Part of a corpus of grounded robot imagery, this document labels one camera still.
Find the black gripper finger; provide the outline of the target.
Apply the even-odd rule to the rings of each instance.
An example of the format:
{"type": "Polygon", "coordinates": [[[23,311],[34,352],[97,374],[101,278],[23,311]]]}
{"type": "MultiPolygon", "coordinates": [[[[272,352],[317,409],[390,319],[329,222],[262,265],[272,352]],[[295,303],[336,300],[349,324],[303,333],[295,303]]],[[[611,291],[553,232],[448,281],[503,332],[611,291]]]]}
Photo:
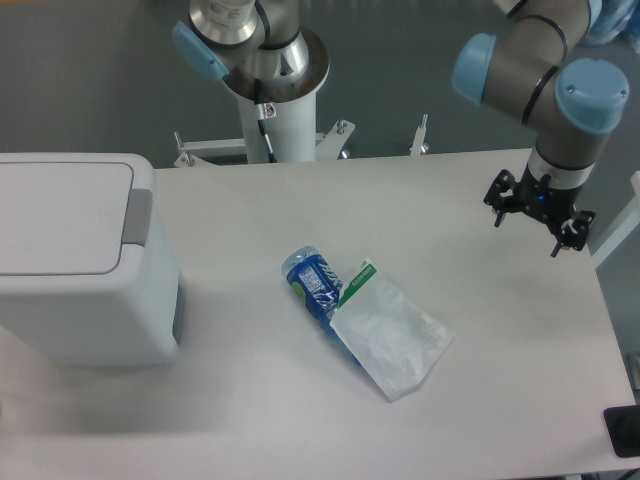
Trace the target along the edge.
{"type": "Polygon", "coordinates": [[[548,224],[550,233],[556,239],[551,257],[561,250],[582,251],[590,234],[596,213],[589,210],[573,210],[567,218],[552,219],[548,224]]]}
{"type": "Polygon", "coordinates": [[[496,216],[495,227],[501,225],[507,214],[523,211],[523,201],[517,195],[517,187],[515,177],[506,169],[501,170],[492,181],[483,202],[496,216]]]}

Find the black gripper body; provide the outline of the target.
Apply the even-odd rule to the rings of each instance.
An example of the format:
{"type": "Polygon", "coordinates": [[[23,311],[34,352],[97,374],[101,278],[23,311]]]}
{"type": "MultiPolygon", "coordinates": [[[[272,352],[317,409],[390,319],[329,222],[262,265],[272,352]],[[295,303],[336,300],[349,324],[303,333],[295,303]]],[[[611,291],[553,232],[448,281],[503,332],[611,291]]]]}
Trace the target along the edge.
{"type": "Polygon", "coordinates": [[[575,190],[554,189],[549,174],[540,179],[534,177],[529,166],[516,187],[516,196],[524,204],[523,212],[546,224],[562,224],[574,212],[575,190]]]}

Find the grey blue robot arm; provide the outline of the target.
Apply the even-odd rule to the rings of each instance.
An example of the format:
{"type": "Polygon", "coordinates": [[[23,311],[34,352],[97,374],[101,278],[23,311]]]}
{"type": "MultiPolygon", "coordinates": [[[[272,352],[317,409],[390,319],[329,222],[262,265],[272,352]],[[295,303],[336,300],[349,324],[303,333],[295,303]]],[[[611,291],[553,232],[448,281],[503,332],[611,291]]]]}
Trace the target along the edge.
{"type": "MultiPolygon", "coordinates": [[[[532,129],[536,144],[520,178],[502,171],[485,203],[498,219],[523,213],[544,224],[558,249],[581,250],[594,214],[576,199],[618,126],[629,93],[604,61],[567,56],[593,29],[597,1],[516,1],[503,38],[473,36],[459,53],[454,89],[532,129]]],[[[193,1],[173,43],[201,77],[236,97],[252,163],[317,161],[316,94],[329,72],[322,40],[300,22],[296,1],[193,1]]]]}

